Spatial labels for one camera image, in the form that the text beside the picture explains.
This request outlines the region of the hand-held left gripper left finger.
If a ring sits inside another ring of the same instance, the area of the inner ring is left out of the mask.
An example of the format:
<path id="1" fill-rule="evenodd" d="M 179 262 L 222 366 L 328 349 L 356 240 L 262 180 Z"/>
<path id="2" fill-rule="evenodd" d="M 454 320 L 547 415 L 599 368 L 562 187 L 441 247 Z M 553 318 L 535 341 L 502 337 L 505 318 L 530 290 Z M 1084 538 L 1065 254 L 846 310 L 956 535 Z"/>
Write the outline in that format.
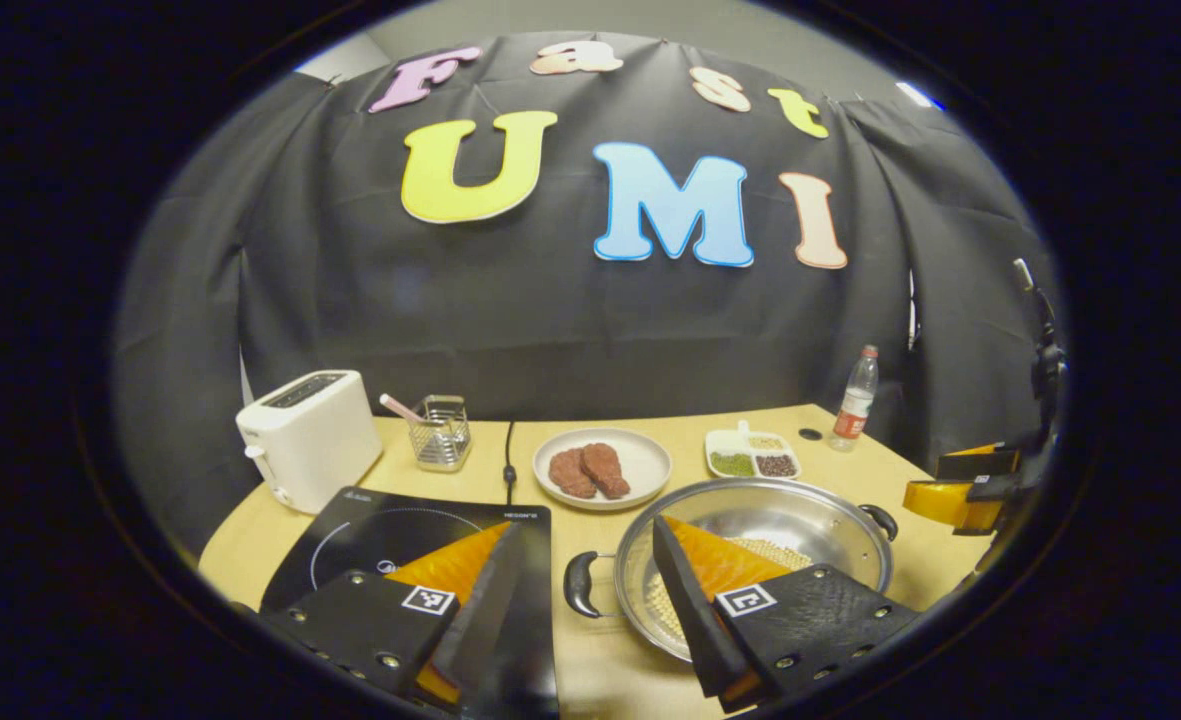
<path id="1" fill-rule="evenodd" d="M 355 521 L 283 568 L 266 623 L 357 682 L 457 706 L 491 669 L 526 521 Z"/>

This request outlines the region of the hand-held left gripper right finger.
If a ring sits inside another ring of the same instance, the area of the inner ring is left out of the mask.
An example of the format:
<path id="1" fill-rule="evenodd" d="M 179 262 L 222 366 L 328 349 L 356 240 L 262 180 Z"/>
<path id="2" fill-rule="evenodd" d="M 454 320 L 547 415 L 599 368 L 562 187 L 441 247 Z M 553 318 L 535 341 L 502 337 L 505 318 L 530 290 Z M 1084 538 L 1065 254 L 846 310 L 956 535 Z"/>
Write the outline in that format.
<path id="1" fill-rule="evenodd" d="M 730 714 L 827 692 L 920 618 L 829 564 L 791 570 L 671 516 L 651 551 L 702 692 Z"/>

